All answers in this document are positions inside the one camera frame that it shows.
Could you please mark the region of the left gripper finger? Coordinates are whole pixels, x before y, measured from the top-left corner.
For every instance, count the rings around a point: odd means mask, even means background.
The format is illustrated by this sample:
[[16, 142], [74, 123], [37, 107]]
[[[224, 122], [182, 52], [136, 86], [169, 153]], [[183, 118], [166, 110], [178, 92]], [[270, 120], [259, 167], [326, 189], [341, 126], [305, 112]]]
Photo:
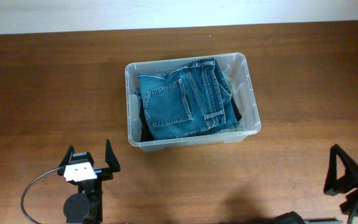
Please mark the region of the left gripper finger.
[[117, 157], [115, 156], [110, 140], [106, 140], [106, 149], [105, 149], [105, 163], [108, 165], [109, 170], [112, 173], [120, 172], [121, 166]]
[[72, 145], [70, 145], [68, 150], [67, 150], [67, 153], [65, 154], [65, 156], [62, 159], [61, 163], [59, 164], [59, 167], [67, 166], [70, 163], [71, 157], [74, 154], [74, 152], [75, 152], [74, 147]]

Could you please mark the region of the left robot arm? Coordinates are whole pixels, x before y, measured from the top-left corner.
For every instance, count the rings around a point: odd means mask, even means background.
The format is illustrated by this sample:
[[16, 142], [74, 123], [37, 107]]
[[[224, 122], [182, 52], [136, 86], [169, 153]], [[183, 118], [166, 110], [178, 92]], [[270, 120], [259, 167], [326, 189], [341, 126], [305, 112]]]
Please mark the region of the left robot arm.
[[113, 180], [113, 174], [121, 171], [110, 140], [106, 141], [104, 159], [108, 166], [95, 169], [90, 152], [76, 153], [73, 146], [68, 148], [57, 170], [59, 176], [78, 189], [63, 205], [67, 223], [103, 222], [102, 183]]

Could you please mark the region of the black shorts red waistband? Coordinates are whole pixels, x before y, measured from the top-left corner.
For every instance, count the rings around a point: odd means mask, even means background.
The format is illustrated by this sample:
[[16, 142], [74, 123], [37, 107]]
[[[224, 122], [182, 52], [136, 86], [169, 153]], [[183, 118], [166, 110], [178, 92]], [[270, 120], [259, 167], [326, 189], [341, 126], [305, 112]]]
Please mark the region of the black shorts red waistband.
[[242, 115], [241, 115], [239, 108], [237, 107], [236, 102], [233, 97], [231, 98], [231, 103], [232, 103], [232, 107], [233, 107], [233, 111], [236, 116], [236, 119], [237, 119], [237, 121], [240, 121], [242, 119]]

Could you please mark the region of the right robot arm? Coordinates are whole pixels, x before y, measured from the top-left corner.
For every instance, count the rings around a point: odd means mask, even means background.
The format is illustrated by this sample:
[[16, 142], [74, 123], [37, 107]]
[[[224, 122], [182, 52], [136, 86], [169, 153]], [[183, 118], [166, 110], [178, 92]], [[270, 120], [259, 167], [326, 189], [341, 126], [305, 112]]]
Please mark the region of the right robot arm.
[[275, 173], [279, 214], [293, 211], [306, 222], [358, 222], [358, 144], [295, 145]]

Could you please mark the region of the black Nike garment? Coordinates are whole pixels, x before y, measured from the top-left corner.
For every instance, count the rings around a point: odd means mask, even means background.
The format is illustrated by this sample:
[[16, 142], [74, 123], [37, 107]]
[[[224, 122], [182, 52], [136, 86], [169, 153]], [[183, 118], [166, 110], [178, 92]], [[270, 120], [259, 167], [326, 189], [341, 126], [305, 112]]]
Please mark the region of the black Nike garment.
[[149, 130], [149, 126], [147, 124], [147, 120], [145, 118], [144, 111], [140, 112], [139, 118], [142, 123], [142, 131], [141, 131], [140, 141], [141, 142], [153, 141], [154, 137]]

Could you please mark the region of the dark blue jeans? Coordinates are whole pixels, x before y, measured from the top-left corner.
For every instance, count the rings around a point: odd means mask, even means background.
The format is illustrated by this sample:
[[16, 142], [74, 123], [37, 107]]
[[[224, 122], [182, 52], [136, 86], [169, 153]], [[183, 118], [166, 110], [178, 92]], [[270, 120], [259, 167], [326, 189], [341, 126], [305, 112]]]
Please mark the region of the dark blue jeans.
[[171, 73], [138, 74], [140, 97], [155, 140], [187, 138], [236, 129], [231, 89], [215, 58]]

